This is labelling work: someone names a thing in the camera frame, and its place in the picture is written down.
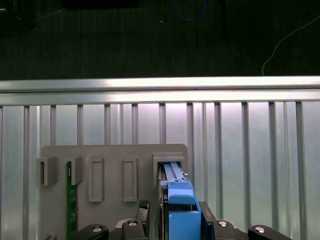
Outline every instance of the white cable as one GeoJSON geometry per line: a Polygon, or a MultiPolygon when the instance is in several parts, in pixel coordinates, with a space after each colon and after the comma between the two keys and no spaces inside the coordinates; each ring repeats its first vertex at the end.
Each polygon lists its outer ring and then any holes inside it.
{"type": "Polygon", "coordinates": [[[61,8],[61,9],[59,9],[59,10],[57,10],[57,11],[54,11],[54,12],[51,12],[51,13],[49,13],[49,14],[47,14],[47,15],[42,16],[42,17],[39,17],[37,20],[35,20],[35,22],[38,22],[39,20],[44,19],[44,18],[46,18],[46,17],[49,17],[49,16],[51,16],[51,15],[53,15],[53,14],[60,13],[62,10],[64,10],[64,8],[61,8]]]}
{"type": "Polygon", "coordinates": [[[278,42],[278,44],[275,46],[275,48],[274,48],[274,50],[273,50],[272,56],[269,57],[268,60],[265,61],[265,63],[264,63],[263,66],[262,66],[262,70],[261,70],[262,76],[265,75],[265,74],[264,74],[264,69],[265,69],[266,64],[275,56],[276,50],[277,50],[277,48],[279,47],[279,45],[280,45],[284,40],[286,40],[288,37],[290,37],[292,34],[298,32],[298,31],[301,30],[301,29],[304,29],[304,28],[308,27],[309,25],[313,24],[313,23],[314,23],[316,20],[318,20],[319,18],[320,18],[320,15],[317,16],[317,17],[316,17],[315,19],[313,19],[312,21],[310,21],[309,23],[307,23],[306,25],[304,25],[304,26],[302,26],[302,27],[299,27],[298,29],[294,30],[293,32],[291,32],[290,34],[288,34],[287,36],[285,36],[283,39],[281,39],[281,40],[278,42]]]}

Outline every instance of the corrugated metal wall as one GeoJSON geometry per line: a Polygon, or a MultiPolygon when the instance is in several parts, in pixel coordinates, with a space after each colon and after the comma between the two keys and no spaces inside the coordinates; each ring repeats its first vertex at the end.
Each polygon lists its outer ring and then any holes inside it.
{"type": "Polygon", "coordinates": [[[218,218],[320,239],[320,102],[3,106],[0,121],[1,240],[37,239],[43,146],[151,143],[188,146],[218,218]]]}

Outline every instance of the silver bolt head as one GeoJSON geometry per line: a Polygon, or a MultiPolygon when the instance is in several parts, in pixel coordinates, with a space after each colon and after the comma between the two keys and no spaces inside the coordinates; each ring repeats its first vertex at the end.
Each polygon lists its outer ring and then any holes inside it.
{"type": "Polygon", "coordinates": [[[98,233],[98,232],[102,231],[102,228],[99,227],[99,226],[96,226],[92,231],[95,232],[95,233],[98,233]]]}
{"type": "Polygon", "coordinates": [[[257,232],[259,232],[259,233],[261,233],[261,234],[263,234],[263,233],[266,231],[264,228],[262,228],[262,227],[260,227],[260,226],[256,226],[256,227],[254,228],[254,230],[256,230],[257,232]]]}
{"type": "Polygon", "coordinates": [[[136,226],[137,225],[137,222],[136,221],[130,221],[129,222],[129,226],[130,227],[133,227],[133,226],[136,226]]]}
{"type": "Polygon", "coordinates": [[[221,227],[226,227],[226,226],[228,225],[225,221],[218,221],[218,224],[219,224],[221,227]]]}

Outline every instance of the black object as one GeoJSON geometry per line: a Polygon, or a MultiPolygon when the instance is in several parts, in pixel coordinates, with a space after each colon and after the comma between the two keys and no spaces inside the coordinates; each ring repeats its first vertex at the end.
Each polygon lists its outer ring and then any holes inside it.
{"type": "Polygon", "coordinates": [[[264,225],[251,226],[248,233],[245,233],[226,220],[217,220],[207,203],[199,202],[199,205],[201,208],[201,240],[291,240],[264,225]]]}
{"type": "Polygon", "coordinates": [[[148,238],[150,228],[150,211],[148,200],[140,200],[139,209],[136,213],[135,219],[141,222],[144,235],[148,238]]]}
{"type": "Polygon", "coordinates": [[[135,219],[109,232],[108,227],[92,224],[82,228],[68,240],[148,240],[150,229],[150,204],[140,200],[135,219]]]}

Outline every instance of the gray mounting plate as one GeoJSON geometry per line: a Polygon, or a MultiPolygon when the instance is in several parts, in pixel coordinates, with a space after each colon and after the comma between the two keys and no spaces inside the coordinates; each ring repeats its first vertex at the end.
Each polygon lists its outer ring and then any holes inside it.
{"type": "Polygon", "coordinates": [[[159,207],[155,168],[162,159],[181,162],[183,170],[192,174],[192,169],[187,169],[188,149],[183,144],[43,147],[37,163],[39,239],[49,235],[66,239],[67,162],[74,169],[72,184],[77,185],[78,230],[89,224],[102,224],[112,230],[118,221],[136,216],[139,200],[149,200],[150,239],[155,239],[159,207]]]}

